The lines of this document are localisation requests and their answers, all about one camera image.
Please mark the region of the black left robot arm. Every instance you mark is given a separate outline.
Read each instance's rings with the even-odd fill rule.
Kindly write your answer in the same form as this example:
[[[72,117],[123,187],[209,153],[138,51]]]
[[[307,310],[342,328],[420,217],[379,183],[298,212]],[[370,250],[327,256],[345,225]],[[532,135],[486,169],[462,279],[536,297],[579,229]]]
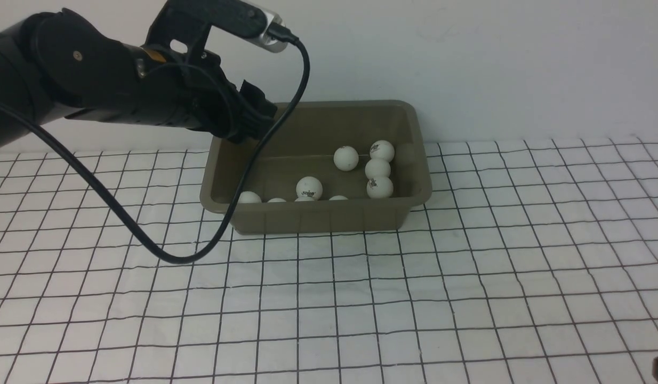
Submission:
[[[64,8],[0,31],[0,103],[37,125],[57,119],[175,127],[234,143],[261,139],[276,106],[251,83],[230,82],[205,48],[211,29],[280,52],[269,36],[283,25],[244,1],[168,1],[133,46],[101,34]]]

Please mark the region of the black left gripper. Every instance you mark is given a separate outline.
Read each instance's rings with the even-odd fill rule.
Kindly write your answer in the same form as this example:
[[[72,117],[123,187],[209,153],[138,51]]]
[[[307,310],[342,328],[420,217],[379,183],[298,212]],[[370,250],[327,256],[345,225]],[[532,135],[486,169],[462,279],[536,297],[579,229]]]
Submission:
[[[180,53],[124,48],[134,65],[130,89],[66,119],[185,128],[235,144],[261,140],[273,126],[278,107],[252,83],[242,81],[243,115],[237,116],[236,103],[214,70],[187,64]]]

